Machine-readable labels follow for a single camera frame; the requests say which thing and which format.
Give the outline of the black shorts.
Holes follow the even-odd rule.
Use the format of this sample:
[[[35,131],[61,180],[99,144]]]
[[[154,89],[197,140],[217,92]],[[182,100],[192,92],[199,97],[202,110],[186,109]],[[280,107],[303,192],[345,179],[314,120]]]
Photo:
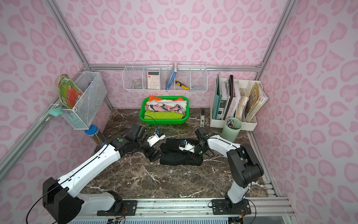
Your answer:
[[[167,139],[165,143],[160,145],[160,164],[170,166],[200,166],[203,163],[203,155],[188,150],[181,150],[180,145],[184,141],[192,146],[196,146],[199,143],[198,140],[194,139]]]

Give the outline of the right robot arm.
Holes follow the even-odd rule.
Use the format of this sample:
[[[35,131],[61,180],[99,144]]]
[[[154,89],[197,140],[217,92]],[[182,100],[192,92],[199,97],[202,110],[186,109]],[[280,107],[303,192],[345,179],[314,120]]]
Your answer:
[[[201,154],[213,150],[227,158],[233,178],[227,198],[233,204],[240,203],[253,182],[264,175],[264,169],[250,144],[238,144],[222,138],[220,135],[209,133],[201,127],[195,131],[198,145],[195,153]]]

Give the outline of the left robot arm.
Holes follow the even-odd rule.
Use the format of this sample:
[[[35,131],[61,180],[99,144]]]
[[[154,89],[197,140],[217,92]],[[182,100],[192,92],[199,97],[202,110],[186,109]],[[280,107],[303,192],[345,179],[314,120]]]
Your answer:
[[[108,166],[127,154],[142,152],[150,161],[159,158],[154,145],[165,138],[157,129],[152,135],[144,126],[132,125],[125,134],[107,140],[91,158],[58,179],[50,177],[43,183],[43,206],[59,224],[67,224],[79,214],[95,212],[99,216],[126,215],[130,208],[118,193],[83,194],[82,189]]]

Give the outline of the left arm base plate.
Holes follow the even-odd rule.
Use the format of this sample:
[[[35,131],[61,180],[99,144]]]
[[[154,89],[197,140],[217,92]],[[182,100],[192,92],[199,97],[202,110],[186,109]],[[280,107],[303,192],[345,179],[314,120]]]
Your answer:
[[[114,205],[106,211],[98,211],[97,216],[134,216],[137,210],[137,200],[123,200],[119,199],[114,202]]]

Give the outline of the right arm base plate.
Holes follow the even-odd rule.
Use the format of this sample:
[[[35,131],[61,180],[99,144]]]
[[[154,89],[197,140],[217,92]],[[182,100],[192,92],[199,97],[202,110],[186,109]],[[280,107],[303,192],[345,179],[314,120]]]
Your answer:
[[[243,199],[238,203],[232,203],[229,199],[213,199],[208,203],[214,215],[241,215],[252,214],[249,201]]]

